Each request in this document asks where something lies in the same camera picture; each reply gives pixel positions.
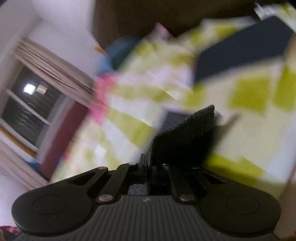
white wall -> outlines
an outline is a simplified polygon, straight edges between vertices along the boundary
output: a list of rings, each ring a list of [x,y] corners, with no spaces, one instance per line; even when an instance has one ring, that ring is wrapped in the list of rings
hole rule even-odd
[[[0,90],[14,64],[13,49],[38,15],[30,0],[8,0],[0,8]]]
[[[101,54],[94,50],[94,43],[82,44],[78,36],[74,37],[62,32],[44,20],[27,37],[76,66],[90,77],[95,76]]]
[[[68,36],[72,35],[82,44],[91,45],[95,0],[31,0],[36,11],[48,23]]]
[[[27,189],[0,168],[0,226],[15,226],[11,215],[13,202]]]

blue cloth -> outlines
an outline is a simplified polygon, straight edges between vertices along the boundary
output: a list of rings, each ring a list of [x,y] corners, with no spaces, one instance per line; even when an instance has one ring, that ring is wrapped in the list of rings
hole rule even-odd
[[[101,76],[106,72],[116,71],[139,42],[139,38],[124,36],[110,44],[105,49],[108,56],[102,57],[97,75]]]
[[[46,178],[46,177],[43,175],[43,173],[41,172],[41,170],[40,170],[40,163],[38,163],[38,162],[36,162],[36,161],[32,161],[32,162],[27,162],[27,161],[26,161],[26,163],[27,163],[30,167],[32,167],[36,172],[38,172],[43,178],[45,178],[46,180],[49,181],[49,179]]]

window pane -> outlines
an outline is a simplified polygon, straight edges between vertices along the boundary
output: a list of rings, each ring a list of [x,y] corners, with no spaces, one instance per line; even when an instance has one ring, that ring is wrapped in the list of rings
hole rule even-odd
[[[8,98],[2,119],[34,146],[41,132],[48,127],[11,97]]]
[[[61,95],[60,91],[26,67],[23,67],[11,91],[45,119],[48,119]]]

round pad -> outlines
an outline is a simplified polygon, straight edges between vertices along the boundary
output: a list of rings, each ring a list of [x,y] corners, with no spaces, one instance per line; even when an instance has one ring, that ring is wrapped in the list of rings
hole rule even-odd
[[[230,211],[238,214],[252,214],[260,208],[257,199],[246,195],[229,197],[225,204]]]
[[[51,184],[20,196],[12,206],[18,228],[33,235],[65,233],[82,225],[92,203],[82,186]]]
[[[33,202],[33,209],[36,212],[45,215],[60,213],[66,208],[66,206],[66,199],[57,195],[40,197]]]
[[[239,236],[273,231],[281,214],[273,196],[233,181],[213,185],[200,210],[217,230]]]

pink cloth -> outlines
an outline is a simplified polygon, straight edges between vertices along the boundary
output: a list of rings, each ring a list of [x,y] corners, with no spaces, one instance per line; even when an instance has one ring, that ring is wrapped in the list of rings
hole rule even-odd
[[[114,85],[114,73],[104,74],[96,82],[96,101],[91,105],[90,114],[93,120],[102,125],[108,110],[107,94]]]
[[[19,233],[20,233],[20,231],[18,230],[18,228],[17,227],[12,227],[12,226],[0,226],[0,229],[1,230],[5,230],[5,231],[7,231],[7,232],[9,232],[9,233],[12,233],[12,234],[14,234],[14,235],[18,235]]]

